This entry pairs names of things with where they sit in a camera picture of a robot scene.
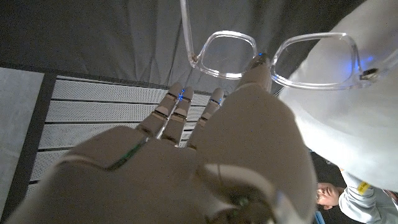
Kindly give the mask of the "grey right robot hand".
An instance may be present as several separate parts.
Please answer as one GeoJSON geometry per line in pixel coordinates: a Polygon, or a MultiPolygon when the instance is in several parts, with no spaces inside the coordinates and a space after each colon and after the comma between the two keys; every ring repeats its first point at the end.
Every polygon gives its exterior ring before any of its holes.
{"type": "Polygon", "coordinates": [[[186,145],[193,97],[174,84],[136,128],[71,148],[9,223],[311,223],[317,178],[292,111],[270,94],[269,59],[216,89],[186,145]]]}

